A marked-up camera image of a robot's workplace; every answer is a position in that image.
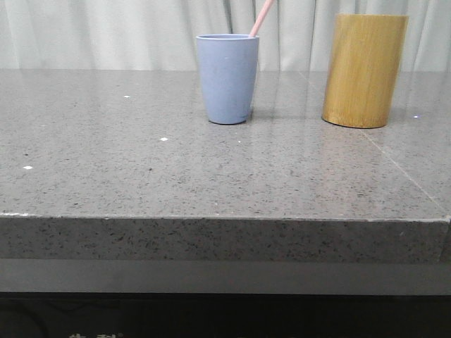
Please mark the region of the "dark cabinet under counter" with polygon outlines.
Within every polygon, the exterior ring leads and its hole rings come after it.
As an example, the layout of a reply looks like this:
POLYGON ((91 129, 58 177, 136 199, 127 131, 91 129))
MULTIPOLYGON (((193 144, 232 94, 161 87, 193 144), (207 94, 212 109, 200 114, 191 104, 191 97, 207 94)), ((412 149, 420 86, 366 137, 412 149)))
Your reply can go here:
POLYGON ((449 337, 450 266, 1 260, 2 337, 449 337))

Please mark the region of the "white curtain backdrop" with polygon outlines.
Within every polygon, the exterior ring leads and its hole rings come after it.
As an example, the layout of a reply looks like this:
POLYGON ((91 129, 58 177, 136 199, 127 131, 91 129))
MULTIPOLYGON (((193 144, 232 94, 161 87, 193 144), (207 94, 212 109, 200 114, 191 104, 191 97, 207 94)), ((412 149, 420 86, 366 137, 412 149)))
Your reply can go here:
MULTIPOLYGON (((2 1, 1 67, 194 70, 194 39, 247 34, 261 1, 2 1)), ((450 70, 449 1, 276 1, 262 70, 325 71, 339 13, 406 15, 402 69, 450 70)))

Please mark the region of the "pink chopstick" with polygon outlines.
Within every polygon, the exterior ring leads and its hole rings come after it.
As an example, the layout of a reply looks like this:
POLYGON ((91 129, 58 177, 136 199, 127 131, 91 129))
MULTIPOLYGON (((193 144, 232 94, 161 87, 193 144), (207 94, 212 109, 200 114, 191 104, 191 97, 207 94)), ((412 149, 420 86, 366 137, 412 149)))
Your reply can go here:
POLYGON ((268 12, 271 10, 271 7, 275 1, 274 0, 265 0, 264 5, 258 13, 257 19, 249 33, 249 38, 254 38, 257 36, 268 12))

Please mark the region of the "bamboo wooden holder cup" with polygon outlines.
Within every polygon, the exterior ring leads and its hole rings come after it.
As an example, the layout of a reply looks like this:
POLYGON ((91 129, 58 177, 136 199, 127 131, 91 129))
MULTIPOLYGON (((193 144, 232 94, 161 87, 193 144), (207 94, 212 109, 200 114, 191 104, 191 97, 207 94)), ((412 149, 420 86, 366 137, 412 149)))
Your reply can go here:
POLYGON ((387 124, 408 20, 406 15, 336 15, 323 120, 363 129, 387 124))

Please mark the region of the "blue plastic cup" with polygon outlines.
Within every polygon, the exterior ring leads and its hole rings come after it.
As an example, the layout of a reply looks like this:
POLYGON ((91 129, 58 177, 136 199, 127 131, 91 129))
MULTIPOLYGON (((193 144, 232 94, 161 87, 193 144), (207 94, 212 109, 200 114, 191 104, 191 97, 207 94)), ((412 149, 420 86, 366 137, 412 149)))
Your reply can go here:
POLYGON ((196 36, 202 98, 208 120, 245 122, 251 112, 259 37, 241 34, 196 36))

